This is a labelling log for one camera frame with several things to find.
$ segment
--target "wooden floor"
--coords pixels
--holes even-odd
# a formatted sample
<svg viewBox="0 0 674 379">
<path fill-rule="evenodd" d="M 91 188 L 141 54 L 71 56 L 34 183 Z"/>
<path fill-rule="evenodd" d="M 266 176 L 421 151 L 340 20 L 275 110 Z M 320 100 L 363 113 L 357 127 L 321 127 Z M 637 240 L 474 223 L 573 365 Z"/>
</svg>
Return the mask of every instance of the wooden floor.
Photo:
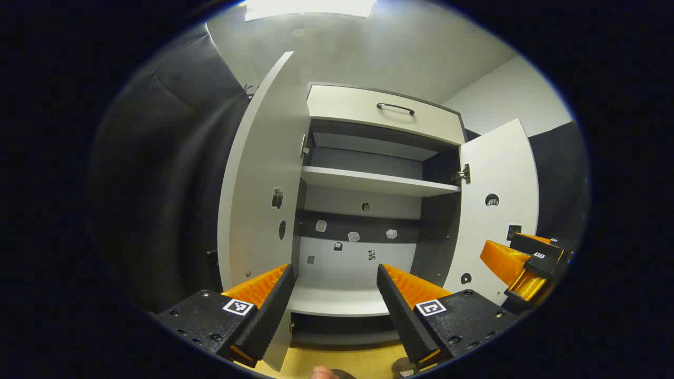
<svg viewBox="0 0 674 379">
<path fill-rule="evenodd" d="M 293 345 L 288 349 L 281 372 L 274 371 L 263 361 L 259 361 L 253 370 L 273 378 L 309 379 L 314 366 L 327 366 L 344 370 L 356 379 L 392 379 L 391 365 L 406 356 L 400 343 L 358 348 Z"/>
</svg>

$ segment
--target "white wall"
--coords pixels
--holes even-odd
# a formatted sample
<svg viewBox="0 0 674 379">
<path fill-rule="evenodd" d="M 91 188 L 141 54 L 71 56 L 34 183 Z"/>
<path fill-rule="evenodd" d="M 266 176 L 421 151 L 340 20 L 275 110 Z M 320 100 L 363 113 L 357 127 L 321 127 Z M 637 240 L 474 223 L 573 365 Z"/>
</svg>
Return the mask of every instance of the white wall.
<svg viewBox="0 0 674 379">
<path fill-rule="evenodd" d="M 572 120 L 555 90 L 520 55 L 442 105 L 461 113 L 464 127 L 478 134 L 519 118 L 526 135 L 531 137 Z"/>
</svg>

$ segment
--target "ceiling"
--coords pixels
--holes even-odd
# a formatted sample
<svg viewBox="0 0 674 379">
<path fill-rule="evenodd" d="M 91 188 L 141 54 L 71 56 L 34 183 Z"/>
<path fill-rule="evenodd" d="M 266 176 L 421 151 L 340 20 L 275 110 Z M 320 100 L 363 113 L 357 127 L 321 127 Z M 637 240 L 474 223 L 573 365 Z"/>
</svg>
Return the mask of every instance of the ceiling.
<svg viewBox="0 0 674 379">
<path fill-rule="evenodd" d="M 301 54 L 305 82 L 378 88 L 443 103 L 516 56 L 506 44 L 444 7 L 379 0 L 368 18 L 324 13 L 245 22 L 234 6 L 208 21 L 241 85 L 262 82 L 286 51 Z"/>
</svg>

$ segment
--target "white shelf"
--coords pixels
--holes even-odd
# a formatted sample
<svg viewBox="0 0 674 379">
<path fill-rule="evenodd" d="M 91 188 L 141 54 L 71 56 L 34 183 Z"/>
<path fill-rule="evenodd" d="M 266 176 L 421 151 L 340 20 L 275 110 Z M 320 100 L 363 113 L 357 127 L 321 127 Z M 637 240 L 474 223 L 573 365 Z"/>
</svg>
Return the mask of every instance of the white shelf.
<svg viewBox="0 0 674 379">
<path fill-rule="evenodd" d="M 461 191 L 461 187 L 456 185 L 312 166 L 302 167 L 302 179 L 309 185 L 320 187 L 413 196 L 417 198 L 427 198 L 429 196 Z"/>
<path fill-rule="evenodd" d="M 386 316 L 388 308 L 379 289 L 336 290 L 295 283 L 288 306 L 291 312 L 331 317 Z"/>
</svg>

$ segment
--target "drawer handle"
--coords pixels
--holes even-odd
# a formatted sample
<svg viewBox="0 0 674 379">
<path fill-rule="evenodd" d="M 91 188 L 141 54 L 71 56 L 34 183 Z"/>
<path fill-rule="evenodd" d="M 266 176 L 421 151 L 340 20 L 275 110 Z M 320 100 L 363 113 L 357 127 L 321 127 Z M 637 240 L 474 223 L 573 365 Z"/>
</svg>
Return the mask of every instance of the drawer handle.
<svg viewBox="0 0 674 379">
<path fill-rule="evenodd" d="M 412 109 L 401 107 L 400 105 L 393 105 L 393 104 L 387 104 L 387 103 L 377 103 L 377 108 L 381 109 L 381 106 L 383 106 L 383 105 L 385 105 L 387 107 L 404 109 L 405 111 L 408 111 L 411 115 L 414 115 L 414 113 L 415 113 Z"/>
</svg>

